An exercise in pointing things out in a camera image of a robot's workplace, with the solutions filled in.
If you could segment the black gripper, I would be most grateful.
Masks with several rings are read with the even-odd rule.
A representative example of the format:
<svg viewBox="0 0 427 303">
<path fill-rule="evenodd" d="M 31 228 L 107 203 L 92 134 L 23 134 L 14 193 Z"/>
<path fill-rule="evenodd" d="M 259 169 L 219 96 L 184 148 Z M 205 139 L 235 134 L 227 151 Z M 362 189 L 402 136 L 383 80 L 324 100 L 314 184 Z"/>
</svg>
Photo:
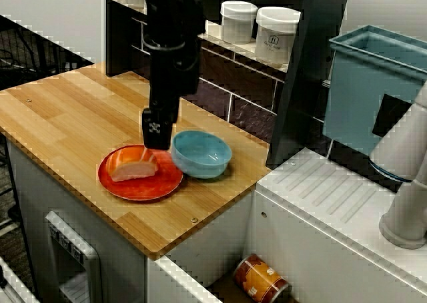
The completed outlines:
<svg viewBox="0 0 427 303">
<path fill-rule="evenodd" d="M 197 91 L 199 45 L 147 44 L 146 48 L 150 52 L 150 96 L 149 107 L 141 115 L 143 142 L 149 149 L 168 150 L 180 97 Z"/>
</svg>

